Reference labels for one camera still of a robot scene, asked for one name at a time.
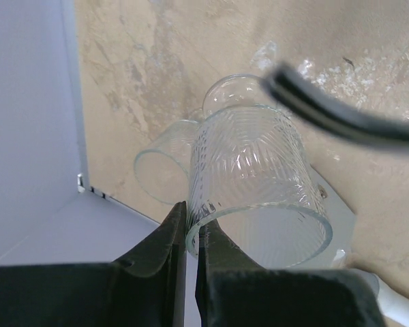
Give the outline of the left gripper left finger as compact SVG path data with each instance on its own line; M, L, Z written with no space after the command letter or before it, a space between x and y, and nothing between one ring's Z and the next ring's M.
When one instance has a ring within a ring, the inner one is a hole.
M0 326L182 326L186 204L109 263L0 267Z

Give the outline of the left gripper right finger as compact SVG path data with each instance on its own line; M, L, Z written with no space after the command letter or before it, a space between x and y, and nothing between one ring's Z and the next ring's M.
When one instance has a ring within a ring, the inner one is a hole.
M384 326L374 293L349 270L269 270L212 221L199 231L202 326Z

